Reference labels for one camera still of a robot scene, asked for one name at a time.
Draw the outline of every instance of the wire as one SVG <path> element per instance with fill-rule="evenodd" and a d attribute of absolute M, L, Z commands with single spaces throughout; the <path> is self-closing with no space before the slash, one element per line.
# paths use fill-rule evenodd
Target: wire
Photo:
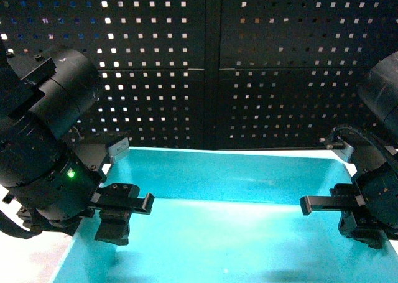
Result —
<path fill-rule="evenodd" d="M 373 145 L 383 156 L 383 159 L 386 160 L 386 162 L 390 165 L 390 167 L 393 169 L 395 173 L 398 174 L 398 161 L 396 158 L 384 147 L 386 144 L 382 139 L 378 138 L 371 132 L 368 132 L 365 129 L 361 129 L 357 126 L 353 126 L 350 124 L 342 124 L 340 126 L 337 126 L 333 129 L 335 133 L 339 133 L 344 130 L 349 130 L 355 132 L 358 136 L 360 136 L 362 139 L 365 141 L 369 142 L 371 145 Z"/>
<path fill-rule="evenodd" d="M 39 233 L 27 231 L 16 225 L 6 214 L 0 210 L 0 231 L 12 236 L 13 238 L 29 239 L 38 235 Z"/>

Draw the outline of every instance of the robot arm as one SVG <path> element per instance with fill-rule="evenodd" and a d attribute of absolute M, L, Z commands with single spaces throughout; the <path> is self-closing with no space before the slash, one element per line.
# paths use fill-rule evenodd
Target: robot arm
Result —
<path fill-rule="evenodd" d="M 34 58 L 18 57 L 6 53 L 0 40 L 0 183 L 9 190 L 3 201 L 18 200 L 19 216 L 30 228 L 1 213 L 1 231 L 20 238 L 42 231 L 73 234 L 98 209 L 102 222 L 95 239 L 125 245 L 131 214 L 151 213 L 153 195 L 138 199 L 135 185 L 99 188 L 106 180 L 100 165 L 129 150 L 127 137 L 108 137 L 96 151 L 96 165 L 62 140 L 98 100 L 100 87 L 96 68 L 75 50 L 54 47 Z M 95 151 L 98 145 L 80 148 Z"/>
<path fill-rule="evenodd" d="M 379 62 L 358 85 L 359 95 L 398 138 L 398 52 Z M 382 235 L 398 239 L 398 155 L 370 132 L 351 125 L 334 128 L 322 139 L 328 149 L 355 164 L 352 184 L 337 184 L 330 197 L 300 199 L 304 215 L 341 211 L 343 236 L 382 248 Z"/>

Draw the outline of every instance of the black pegboard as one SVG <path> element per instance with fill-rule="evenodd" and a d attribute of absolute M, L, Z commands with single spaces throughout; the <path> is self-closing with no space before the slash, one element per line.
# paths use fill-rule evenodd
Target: black pegboard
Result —
<path fill-rule="evenodd" d="M 366 69 L 223 70 L 217 145 L 222 149 L 320 147 L 340 123 L 383 134 L 356 91 Z"/>
<path fill-rule="evenodd" d="M 397 50 L 398 0 L 224 0 L 221 68 L 372 67 Z"/>
<path fill-rule="evenodd" d="M 204 65 L 205 0 L 1 2 L 1 33 L 18 54 L 63 44 L 99 69 Z"/>
<path fill-rule="evenodd" d="M 105 92 L 79 121 L 86 132 L 125 132 L 135 146 L 198 149 L 203 144 L 203 72 L 101 73 Z"/>
<path fill-rule="evenodd" d="M 0 35 L 25 56 L 73 47 L 106 74 L 78 135 L 317 147 L 345 122 L 385 133 L 355 84 L 397 50 L 397 9 L 397 0 L 0 0 Z"/>

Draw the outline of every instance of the metal screw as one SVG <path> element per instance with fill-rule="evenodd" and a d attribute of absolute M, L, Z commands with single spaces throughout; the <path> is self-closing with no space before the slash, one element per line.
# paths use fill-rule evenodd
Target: metal screw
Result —
<path fill-rule="evenodd" d="M 43 59 L 44 59 L 43 56 L 41 56 L 40 54 L 35 55 L 34 58 L 36 61 L 43 61 Z"/>

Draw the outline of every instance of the teal bin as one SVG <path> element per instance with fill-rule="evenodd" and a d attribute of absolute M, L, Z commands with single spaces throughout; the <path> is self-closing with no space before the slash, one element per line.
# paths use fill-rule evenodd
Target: teal bin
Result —
<path fill-rule="evenodd" d="M 337 160 L 132 148 L 112 183 L 154 194 L 152 214 L 132 215 L 118 247 L 94 241 L 98 214 L 83 220 L 52 282 L 398 280 L 390 242 L 375 250 L 342 237 L 338 212 L 302 215 L 302 196 L 350 183 Z"/>

